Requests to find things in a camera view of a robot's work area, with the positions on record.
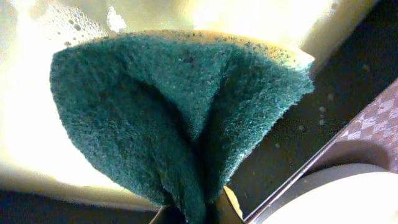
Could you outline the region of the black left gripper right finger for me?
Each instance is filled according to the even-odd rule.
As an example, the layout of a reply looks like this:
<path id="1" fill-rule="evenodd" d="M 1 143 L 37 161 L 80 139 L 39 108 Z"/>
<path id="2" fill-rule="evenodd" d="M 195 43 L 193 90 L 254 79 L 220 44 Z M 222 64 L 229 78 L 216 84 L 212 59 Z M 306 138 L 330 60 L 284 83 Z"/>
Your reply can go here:
<path id="1" fill-rule="evenodd" d="M 226 185 L 215 201 L 219 224 L 244 224 L 243 212 L 234 192 Z"/>

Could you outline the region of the pale green plate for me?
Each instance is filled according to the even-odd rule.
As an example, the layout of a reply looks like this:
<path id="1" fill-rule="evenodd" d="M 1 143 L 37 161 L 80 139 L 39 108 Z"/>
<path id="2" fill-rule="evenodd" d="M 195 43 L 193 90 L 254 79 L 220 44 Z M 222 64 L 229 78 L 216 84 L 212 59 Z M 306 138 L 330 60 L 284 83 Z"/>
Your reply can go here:
<path id="1" fill-rule="evenodd" d="M 294 183 L 268 224 L 397 224 L 397 174 L 370 164 L 323 169 Z"/>

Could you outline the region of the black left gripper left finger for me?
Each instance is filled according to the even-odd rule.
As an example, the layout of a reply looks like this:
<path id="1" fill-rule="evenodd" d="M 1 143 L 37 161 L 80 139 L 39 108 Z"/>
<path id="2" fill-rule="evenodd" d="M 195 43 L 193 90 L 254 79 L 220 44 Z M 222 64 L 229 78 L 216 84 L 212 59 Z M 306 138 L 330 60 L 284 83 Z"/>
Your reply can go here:
<path id="1" fill-rule="evenodd" d="M 185 224 L 182 212 L 174 206 L 162 207 L 149 224 Z"/>

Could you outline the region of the green and yellow sponge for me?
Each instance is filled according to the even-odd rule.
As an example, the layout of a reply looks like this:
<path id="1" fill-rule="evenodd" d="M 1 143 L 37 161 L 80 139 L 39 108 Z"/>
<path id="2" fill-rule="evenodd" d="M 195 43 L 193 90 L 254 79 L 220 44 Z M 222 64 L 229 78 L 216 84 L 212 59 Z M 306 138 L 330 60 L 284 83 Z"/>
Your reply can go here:
<path id="1" fill-rule="evenodd" d="M 69 140 L 99 172 L 186 223 L 216 200 L 273 125 L 313 91 L 300 49 L 204 30 L 147 30 L 53 54 Z"/>

